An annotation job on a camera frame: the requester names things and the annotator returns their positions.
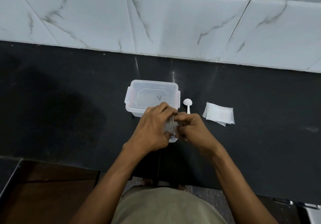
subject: person's right arm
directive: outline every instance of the person's right arm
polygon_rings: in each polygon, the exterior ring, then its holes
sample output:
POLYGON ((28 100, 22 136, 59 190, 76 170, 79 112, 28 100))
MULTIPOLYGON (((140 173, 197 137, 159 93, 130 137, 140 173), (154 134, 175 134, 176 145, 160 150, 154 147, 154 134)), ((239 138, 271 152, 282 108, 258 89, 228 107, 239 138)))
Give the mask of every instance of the person's right arm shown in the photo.
POLYGON ((181 112, 174 116, 182 122, 179 136, 194 144, 215 168, 217 178, 237 224, 277 224, 277 221, 247 184, 225 148, 209 132, 198 114, 181 112))

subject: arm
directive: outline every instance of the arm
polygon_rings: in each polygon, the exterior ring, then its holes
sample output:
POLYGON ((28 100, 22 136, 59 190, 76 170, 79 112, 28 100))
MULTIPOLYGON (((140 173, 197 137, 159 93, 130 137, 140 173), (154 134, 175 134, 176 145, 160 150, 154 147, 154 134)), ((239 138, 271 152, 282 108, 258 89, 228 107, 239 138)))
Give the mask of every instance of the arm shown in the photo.
POLYGON ((198 147, 215 168, 235 222, 238 224, 277 224, 274 217, 247 184, 225 148, 208 131, 198 114, 181 112, 174 116, 181 121, 180 136, 198 147))
POLYGON ((177 113, 167 103, 147 108, 130 140, 102 180, 71 218, 69 224, 111 223, 127 180, 138 162, 149 152, 164 148, 171 136, 163 133, 169 116, 177 113))

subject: wooden panel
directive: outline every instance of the wooden panel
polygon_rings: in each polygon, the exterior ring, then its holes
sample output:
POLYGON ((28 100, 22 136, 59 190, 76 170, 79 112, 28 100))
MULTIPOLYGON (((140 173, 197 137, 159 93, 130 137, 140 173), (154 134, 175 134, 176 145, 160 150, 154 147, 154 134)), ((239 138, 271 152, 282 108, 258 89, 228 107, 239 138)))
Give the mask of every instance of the wooden panel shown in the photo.
POLYGON ((93 189, 94 182, 80 180, 18 184, 0 212, 0 223, 67 223, 93 189))
POLYGON ((98 173, 83 168, 33 161, 24 161, 19 172, 19 182, 96 179, 98 173))

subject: person's left hand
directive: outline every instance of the person's left hand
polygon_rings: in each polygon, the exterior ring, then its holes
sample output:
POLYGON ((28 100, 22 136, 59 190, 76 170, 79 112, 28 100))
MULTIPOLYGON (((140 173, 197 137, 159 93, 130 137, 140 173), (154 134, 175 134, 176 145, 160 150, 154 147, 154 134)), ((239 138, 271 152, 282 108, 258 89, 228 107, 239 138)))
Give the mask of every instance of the person's left hand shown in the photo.
POLYGON ((171 134, 169 132, 163 133, 163 128, 166 120, 176 113, 177 110, 170 107, 166 102, 162 102, 155 107, 148 107, 134 134, 126 144, 131 144, 142 155, 165 148, 171 134))

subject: backsplash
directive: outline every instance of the backsplash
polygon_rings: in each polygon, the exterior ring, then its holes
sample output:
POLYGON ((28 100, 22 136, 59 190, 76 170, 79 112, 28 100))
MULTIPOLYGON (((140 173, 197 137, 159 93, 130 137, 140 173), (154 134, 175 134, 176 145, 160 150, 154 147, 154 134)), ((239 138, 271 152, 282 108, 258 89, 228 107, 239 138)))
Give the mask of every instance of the backsplash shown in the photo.
POLYGON ((0 0, 0 39, 321 72, 320 1, 0 0))

